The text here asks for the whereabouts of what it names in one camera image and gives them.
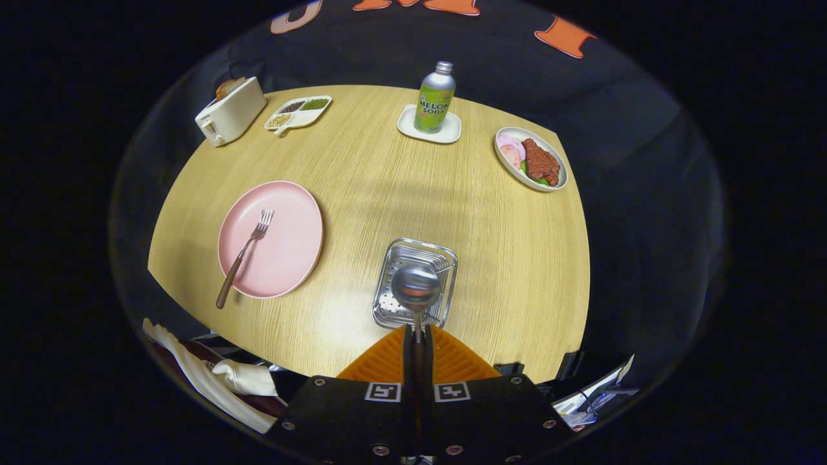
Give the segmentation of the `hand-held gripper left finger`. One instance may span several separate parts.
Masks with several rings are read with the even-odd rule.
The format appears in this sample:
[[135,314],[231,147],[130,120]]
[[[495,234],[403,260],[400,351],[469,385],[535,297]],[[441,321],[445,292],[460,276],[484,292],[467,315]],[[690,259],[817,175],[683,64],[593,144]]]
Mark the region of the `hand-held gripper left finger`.
[[410,327],[375,342],[337,376],[312,376],[289,400],[268,439],[302,462],[401,462],[417,448],[407,373]]

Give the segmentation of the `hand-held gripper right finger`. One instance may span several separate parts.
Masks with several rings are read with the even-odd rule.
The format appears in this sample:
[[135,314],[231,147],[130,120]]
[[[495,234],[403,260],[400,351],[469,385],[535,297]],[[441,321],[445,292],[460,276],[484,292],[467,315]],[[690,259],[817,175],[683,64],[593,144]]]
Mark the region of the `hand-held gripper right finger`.
[[417,453],[434,462],[540,462],[575,439],[523,373],[501,374],[446,331],[417,334]]

